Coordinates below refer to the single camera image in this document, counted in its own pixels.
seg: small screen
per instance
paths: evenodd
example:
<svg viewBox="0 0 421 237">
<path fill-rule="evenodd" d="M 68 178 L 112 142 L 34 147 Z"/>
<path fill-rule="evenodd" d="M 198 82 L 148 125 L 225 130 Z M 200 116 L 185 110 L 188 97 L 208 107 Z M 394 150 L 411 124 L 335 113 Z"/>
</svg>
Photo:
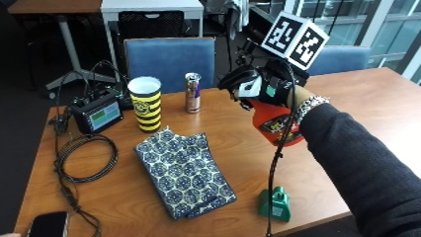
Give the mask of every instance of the small screen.
<svg viewBox="0 0 421 237">
<path fill-rule="evenodd" d="M 120 116 L 120 109 L 117 101 L 104 107 L 100 111 L 89 116 L 92 130 L 96 130 L 105 125 L 110 120 Z"/>
<path fill-rule="evenodd" d="M 66 228 L 66 212 L 38 215 L 30 226 L 29 237 L 62 237 Z"/>
</svg>

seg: black sleeve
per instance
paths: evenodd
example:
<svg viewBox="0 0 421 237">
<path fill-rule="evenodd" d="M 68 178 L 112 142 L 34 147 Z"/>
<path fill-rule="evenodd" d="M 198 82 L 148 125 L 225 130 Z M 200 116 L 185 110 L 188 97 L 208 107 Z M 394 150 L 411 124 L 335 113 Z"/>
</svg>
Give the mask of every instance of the black sleeve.
<svg viewBox="0 0 421 237">
<path fill-rule="evenodd" d="M 299 131 L 363 236 L 421 236 L 419 178 L 381 141 L 329 104 L 307 113 Z"/>
</svg>

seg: wire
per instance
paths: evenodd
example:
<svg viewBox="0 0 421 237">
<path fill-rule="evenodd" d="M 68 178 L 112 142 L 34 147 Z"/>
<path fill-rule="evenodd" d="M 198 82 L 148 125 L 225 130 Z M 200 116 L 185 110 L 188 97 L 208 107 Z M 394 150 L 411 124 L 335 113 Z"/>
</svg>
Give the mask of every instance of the wire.
<svg viewBox="0 0 421 237">
<path fill-rule="evenodd" d="M 342 4 L 343 4 L 343 0 L 341 0 L 341 3 L 339 3 L 339 7 L 338 7 L 338 11 L 337 11 L 337 14 L 334 15 L 334 19 L 333 19 L 333 23 L 331 23 L 331 26 L 330 26 L 330 29 L 329 29 L 329 33 L 327 33 L 327 36 L 330 35 L 330 32 L 333 30 L 333 26 L 337 22 L 337 18 L 338 18 L 338 15 L 339 15 L 339 11 L 341 11 L 341 8 L 342 8 Z"/>
<path fill-rule="evenodd" d="M 291 68 L 287 62 L 285 62 L 286 68 L 287 68 L 287 73 L 290 76 L 290 83 L 291 83 L 291 87 L 290 87 L 290 93 L 291 93 L 291 102 L 290 102 L 290 113 L 287 116 L 287 122 L 286 122 L 286 126 L 284 128 L 282 131 L 282 135 L 281 135 L 281 139 L 280 142 L 277 144 L 277 148 L 274 151 L 274 155 L 273 155 L 273 159 L 272 159 L 272 163 L 270 163 L 270 168 L 269 168 L 269 175 L 268 175 L 268 218 L 266 218 L 266 233 L 265 233 L 265 237 L 270 237 L 272 236 L 272 226 L 270 226 L 270 218 L 272 218 L 272 202 L 273 202 L 273 175 L 274 175 L 274 170 L 276 170 L 276 165 L 277 165 L 277 160 L 278 158 L 282 158 L 282 154 L 281 154 L 281 150 L 286 141 L 286 137 L 287 134 L 290 132 L 291 129 L 291 125 L 293 125 L 293 116 L 295 113 L 295 92 L 294 92 L 294 75 L 291 72 Z"/>
<path fill-rule="evenodd" d="M 315 5 L 315 10 L 314 10 L 314 15 L 313 15 L 313 23 L 315 23 L 315 15 L 317 15 L 317 10 L 318 10 L 318 5 L 319 5 L 319 0 L 317 0 L 317 5 Z"/>
<path fill-rule="evenodd" d="M 110 61 L 108 60 L 101 60 L 98 61 L 94 66 L 92 67 L 90 71 L 89 71 L 89 75 L 92 75 L 92 82 L 94 83 L 94 71 L 96 68 L 98 66 L 106 65 L 110 69 L 113 69 L 114 72 L 118 73 L 118 75 L 121 76 L 121 78 L 124 79 L 125 83 L 126 83 L 126 87 L 125 87 L 125 92 L 121 94 L 122 97 L 125 97 L 129 93 L 129 89 L 128 89 L 128 84 L 129 84 L 129 78 L 126 77 L 126 75 L 124 75 L 120 70 L 114 67 L 114 65 L 110 63 Z"/>
<path fill-rule="evenodd" d="M 94 175 L 85 177 L 85 178 L 74 178 L 70 177 L 65 172 L 64 172 L 64 163 L 65 160 L 72 153 L 80 146 L 84 144 L 88 144 L 89 142 L 93 141 L 102 141 L 106 142 L 110 147 L 112 147 L 112 157 L 110 161 L 108 162 L 105 168 L 96 173 Z M 86 221 L 86 223 L 94 228 L 94 233 L 93 237 L 100 237 L 101 236 L 101 222 L 97 219 L 94 215 L 88 213 L 81 209 L 81 206 L 78 205 L 78 190 L 76 183 L 86 183 L 92 182 L 97 179 L 100 179 L 114 167 L 117 163 L 117 147 L 116 144 L 112 142 L 112 140 L 101 135 L 101 134 L 82 134 L 77 136 L 76 138 L 70 139 L 61 147 L 60 150 L 57 150 L 57 133 L 54 134 L 54 154 L 56 158 L 53 161 L 53 166 L 54 166 L 54 171 L 57 173 L 58 177 L 58 183 L 61 185 L 61 194 L 64 195 L 68 204 L 72 206 L 74 212 L 82 217 L 82 219 Z M 64 184 L 62 180 L 68 180 L 72 182 L 74 190 L 76 190 L 76 196 L 73 195 L 69 187 Z"/>
<path fill-rule="evenodd" d="M 106 164 L 106 166 L 102 168 L 102 170 L 100 170 L 100 172 L 97 172 L 94 175 L 89 176 L 89 177 L 84 177 L 84 178 L 74 178 L 70 177 L 65 172 L 64 172 L 64 163 L 65 160 L 69 156 L 69 154 L 82 145 L 93 142 L 93 141 L 101 141 L 108 143 L 108 145 L 112 148 L 112 155 L 110 155 L 110 159 L 109 162 Z M 82 134 L 80 136 L 77 136 L 74 139 L 72 139 L 70 141 L 68 141 L 60 150 L 56 151 L 56 160 L 54 160 L 54 168 L 56 168 L 56 172 L 57 174 L 65 178 L 68 181 L 74 182 L 74 183 L 86 183 L 86 182 L 92 182 L 97 179 L 100 179 L 102 176 L 106 175 L 106 173 L 112 170 L 112 168 L 114 167 L 116 163 L 117 163 L 117 159 L 118 159 L 118 155 L 117 155 L 118 151 L 117 151 L 117 147 L 114 142 L 104 135 L 101 134 Z"/>
<path fill-rule="evenodd" d="M 97 217 L 94 215 L 92 215 L 90 213 L 88 213 L 86 211 L 84 211 L 81 209 L 81 206 L 78 205 L 78 190 L 77 190 L 76 183 L 92 182 L 92 181 L 100 179 L 112 170 L 112 168 L 114 167 L 114 165 L 117 163 L 117 157 L 118 157 L 117 156 L 117 147 L 116 147 L 116 144 L 113 143 L 113 141 L 101 134 L 82 134 L 82 135 L 77 136 L 76 138 L 73 138 L 70 133 L 69 133 L 69 136 L 70 136 L 69 140 L 62 145 L 61 149 L 60 150 L 57 149 L 57 137 L 66 132 L 68 120 L 70 118 L 69 106 L 66 106 L 64 108 L 62 115 L 58 114 L 60 90 L 61 90 L 61 85 L 64 84 L 64 81 L 70 74 L 76 74 L 84 79 L 84 82 L 85 82 L 84 97 L 85 97 L 86 91 L 89 94 L 92 93 L 89 83 L 88 83 L 86 79 L 84 78 L 84 76 L 80 74 L 80 72 L 70 71 L 62 76 L 62 79 L 61 79 L 58 87 L 57 87 L 56 102 L 54 102 L 56 116 L 54 116 L 54 121 L 53 121 L 53 130 L 54 130 L 54 155 L 56 155 L 56 157 L 54 157 L 54 161 L 53 161 L 53 167 L 54 167 L 53 170 L 57 173 L 57 179 L 58 179 L 58 183 L 60 183 L 60 191 L 61 191 L 62 196 L 66 199 L 68 204 L 72 206 L 73 211 L 82 217 L 82 219 L 86 221 L 86 223 L 94 228 L 94 233 L 93 233 L 92 237 L 100 237 L 101 236 L 101 222 L 97 219 Z M 109 160 L 106 166 L 104 167 L 104 169 L 98 173 L 96 173 L 94 175 L 85 177 L 85 178 L 70 177 L 64 172 L 64 162 L 65 162 L 69 154 L 72 153 L 72 151 L 74 151 L 84 144 L 93 142 L 93 141 L 102 141 L 102 142 L 106 142 L 109 144 L 109 146 L 112 148 L 110 160 Z M 69 187 L 64 184 L 62 179 L 72 182 L 72 185 L 73 185 L 74 190 L 76 190 L 76 196 L 73 195 Z"/>
</svg>

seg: energy drink can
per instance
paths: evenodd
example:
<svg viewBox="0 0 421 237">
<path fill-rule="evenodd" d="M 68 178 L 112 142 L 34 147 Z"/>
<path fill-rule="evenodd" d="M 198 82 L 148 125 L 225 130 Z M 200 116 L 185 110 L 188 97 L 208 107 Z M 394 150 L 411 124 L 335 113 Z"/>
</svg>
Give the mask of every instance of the energy drink can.
<svg viewBox="0 0 421 237">
<path fill-rule="evenodd" d="M 188 113 L 200 111 L 200 75 L 194 72 L 185 74 L 185 110 Z"/>
</svg>

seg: silver bracelet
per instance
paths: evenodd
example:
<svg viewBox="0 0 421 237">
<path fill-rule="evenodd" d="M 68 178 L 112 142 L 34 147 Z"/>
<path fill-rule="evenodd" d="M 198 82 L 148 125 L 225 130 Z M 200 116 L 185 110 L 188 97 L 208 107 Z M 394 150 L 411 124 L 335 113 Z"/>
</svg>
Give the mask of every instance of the silver bracelet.
<svg viewBox="0 0 421 237">
<path fill-rule="evenodd" d="M 297 112 L 294 114 L 294 119 L 297 121 L 297 124 L 301 124 L 301 121 L 306 115 L 306 113 L 318 105 L 329 103 L 329 98 L 321 97 L 321 96 L 311 96 L 309 99 L 306 99 L 302 104 L 299 105 Z"/>
</svg>

